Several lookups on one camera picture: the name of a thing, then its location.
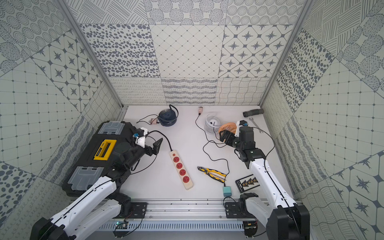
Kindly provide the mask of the teal usb charger plug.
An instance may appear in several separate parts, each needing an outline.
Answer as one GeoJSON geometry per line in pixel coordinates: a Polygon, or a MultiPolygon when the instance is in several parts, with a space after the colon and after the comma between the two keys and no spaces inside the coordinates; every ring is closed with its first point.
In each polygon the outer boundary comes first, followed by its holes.
{"type": "Polygon", "coordinates": [[[230,186],[224,186],[223,187],[223,196],[224,197],[231,197],[232,196],[232,190],[230,186]]]}

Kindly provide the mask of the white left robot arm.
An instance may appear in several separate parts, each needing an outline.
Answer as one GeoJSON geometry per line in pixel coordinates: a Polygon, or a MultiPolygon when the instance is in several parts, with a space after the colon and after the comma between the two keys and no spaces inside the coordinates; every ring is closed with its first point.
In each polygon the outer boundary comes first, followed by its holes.
{"type": "Polygon", "coordinates": [[[145,139],[134,134],[132,141],[120,144],[116,140],[103,141],[94,160],[110,162],[107,173],[65,209],[50,219],[39,219],[32,227],[30,239],[85,240],[112,218],[128,216],[131,198],[120,193],[121,185],[131,175],[133,165],[144,155],[157,155],[163,142],[159,139],[150,147],[145,139]]]}

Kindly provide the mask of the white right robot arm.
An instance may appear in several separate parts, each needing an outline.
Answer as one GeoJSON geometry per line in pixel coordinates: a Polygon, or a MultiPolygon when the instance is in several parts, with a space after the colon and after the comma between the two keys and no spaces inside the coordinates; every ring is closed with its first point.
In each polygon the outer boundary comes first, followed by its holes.
{"type": "Polygon", "coordinates": [[[239,153],[240,160],[256,177],[268,203],[257,194],[246,193],[239,198],[243,214],[254,216],[266,228],[270,240],[310,239],[310,213],[287,193],[273,173],[263,151],[256,147],[254,129],[240,122],[236,132],[220,132],[220,140],[239,153]]]}

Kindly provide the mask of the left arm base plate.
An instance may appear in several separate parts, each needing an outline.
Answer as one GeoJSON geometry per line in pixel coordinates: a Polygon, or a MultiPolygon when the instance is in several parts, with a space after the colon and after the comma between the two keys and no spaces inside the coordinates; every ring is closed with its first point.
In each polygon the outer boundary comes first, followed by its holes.
{"type": "Polygon", "coordinates": [[[146,215],[148,203],[125,203],[122,205],[120,213],[117,218],[123,219],[143,219],[146,215]]]}

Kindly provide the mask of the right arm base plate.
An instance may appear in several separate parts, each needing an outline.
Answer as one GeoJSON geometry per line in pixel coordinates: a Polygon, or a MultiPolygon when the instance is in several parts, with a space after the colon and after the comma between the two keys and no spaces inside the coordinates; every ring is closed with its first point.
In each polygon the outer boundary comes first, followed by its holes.
{"type": "Polygon", "coordinates": [[[246,214],[243,214],[240,210],[239,204],[236,202],[225,202],[224,207],[226,210],[227,219],[245,219],[246,214]]]}

